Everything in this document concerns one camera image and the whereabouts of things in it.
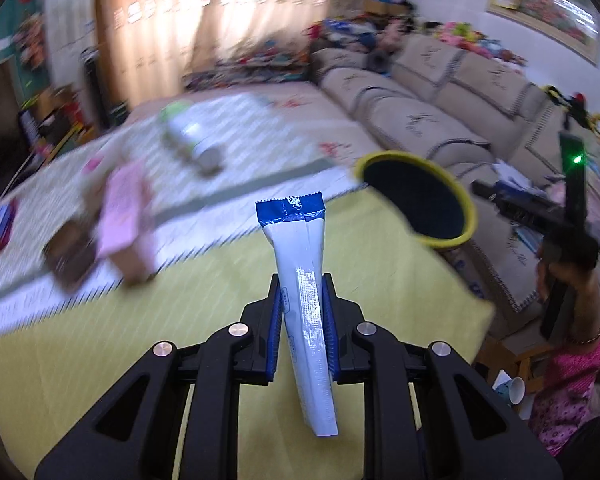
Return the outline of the person right hand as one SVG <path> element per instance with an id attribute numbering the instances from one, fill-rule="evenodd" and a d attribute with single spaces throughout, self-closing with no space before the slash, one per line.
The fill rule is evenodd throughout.
<path id="1" fill-rule="evenodd" d="M 545 245 L 538 253 L 536 265 L 536 291 L 543 302 L 558 283 L 568 285 L 574 293 L 572 320 L 564 343 L 573 346 L 573 352 L 587 352 L 600 339 L 600 280 L 594 270 L 583 272 L 572 263 L 550 261 L 545 255 Z"/>

